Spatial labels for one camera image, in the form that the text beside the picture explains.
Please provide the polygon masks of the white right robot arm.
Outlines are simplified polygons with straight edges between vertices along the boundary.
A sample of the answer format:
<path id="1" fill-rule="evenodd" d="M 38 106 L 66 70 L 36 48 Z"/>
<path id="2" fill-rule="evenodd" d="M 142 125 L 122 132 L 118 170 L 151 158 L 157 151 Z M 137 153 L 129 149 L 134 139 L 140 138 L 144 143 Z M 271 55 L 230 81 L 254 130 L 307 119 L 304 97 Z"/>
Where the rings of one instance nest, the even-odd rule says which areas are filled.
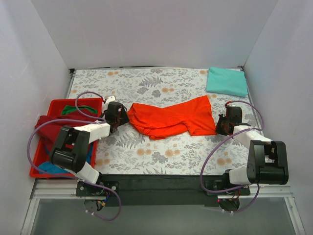
<path id="1" fill-rule="evenodd" d="M 285 185 L 289 180 L 286 145 L 262 136 L 249 124 L 242 122 L 242 109 L 226 105 L 225 115 L 220 114 L 216 133 L 231 136 L 248 150 L 247 164 L 225 172 L 222 191 L 234 194 L 239 185 Z"/>

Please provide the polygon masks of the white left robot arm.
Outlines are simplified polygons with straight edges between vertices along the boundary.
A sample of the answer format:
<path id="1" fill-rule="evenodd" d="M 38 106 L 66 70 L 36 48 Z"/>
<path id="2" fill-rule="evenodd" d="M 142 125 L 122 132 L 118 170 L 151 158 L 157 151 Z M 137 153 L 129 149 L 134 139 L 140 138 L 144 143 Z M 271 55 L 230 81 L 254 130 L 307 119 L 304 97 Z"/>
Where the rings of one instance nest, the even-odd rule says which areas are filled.
<path id="1" fill-rule="evenodd" d="M 49 155 L 49 161 L 88 182 L 87 190 L 94 196 L 100 195 L 104 184 L 99 181 L 100 173 L 87 162 L 89 145 L 108 137 L 119 126 L 128 123 L 126 108 L 112 101 L 104 111 L 105 123 L 95 122 L 78 127 L 63 126 Z"/>

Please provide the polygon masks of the orange t shirt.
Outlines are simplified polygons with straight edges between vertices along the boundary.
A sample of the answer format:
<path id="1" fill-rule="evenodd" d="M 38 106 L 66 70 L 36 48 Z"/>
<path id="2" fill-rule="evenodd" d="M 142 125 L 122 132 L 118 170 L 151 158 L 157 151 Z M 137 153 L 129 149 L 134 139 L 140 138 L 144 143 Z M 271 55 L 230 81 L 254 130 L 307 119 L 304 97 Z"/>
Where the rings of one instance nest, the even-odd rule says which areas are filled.
<path id="1" fill-rule="evenodd" d="M 130 125 L 152 140 L 188 132 L 191 136 L 216 135 L 216 125 L 207 96 L 159 108 L 133 103 L 127 112 Z"/>

